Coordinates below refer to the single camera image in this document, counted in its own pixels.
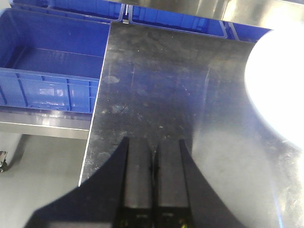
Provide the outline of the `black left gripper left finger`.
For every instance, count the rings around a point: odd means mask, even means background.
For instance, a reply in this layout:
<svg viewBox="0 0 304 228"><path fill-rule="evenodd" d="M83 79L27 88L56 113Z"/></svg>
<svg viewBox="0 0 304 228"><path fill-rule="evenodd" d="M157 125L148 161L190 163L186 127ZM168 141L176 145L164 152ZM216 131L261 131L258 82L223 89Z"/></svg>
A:
<svg viewBox="0 0 304 228"><path fill-rule="evenodd" d="M89 179L37 209L27 228L151 228L152 155L144 138L124 137Z"/></svg>

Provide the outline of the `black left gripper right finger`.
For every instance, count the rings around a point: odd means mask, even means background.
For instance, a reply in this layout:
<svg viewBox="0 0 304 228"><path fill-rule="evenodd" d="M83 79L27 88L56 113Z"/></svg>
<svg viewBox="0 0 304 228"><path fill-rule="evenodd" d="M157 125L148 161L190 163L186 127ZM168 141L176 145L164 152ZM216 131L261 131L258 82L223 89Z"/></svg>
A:
<svg viewBox="0 0 304 228"><path fill-rule="evenodd" d="M242 228L207 182L184 140L164 140L154 160L157 228Z"/></svg>

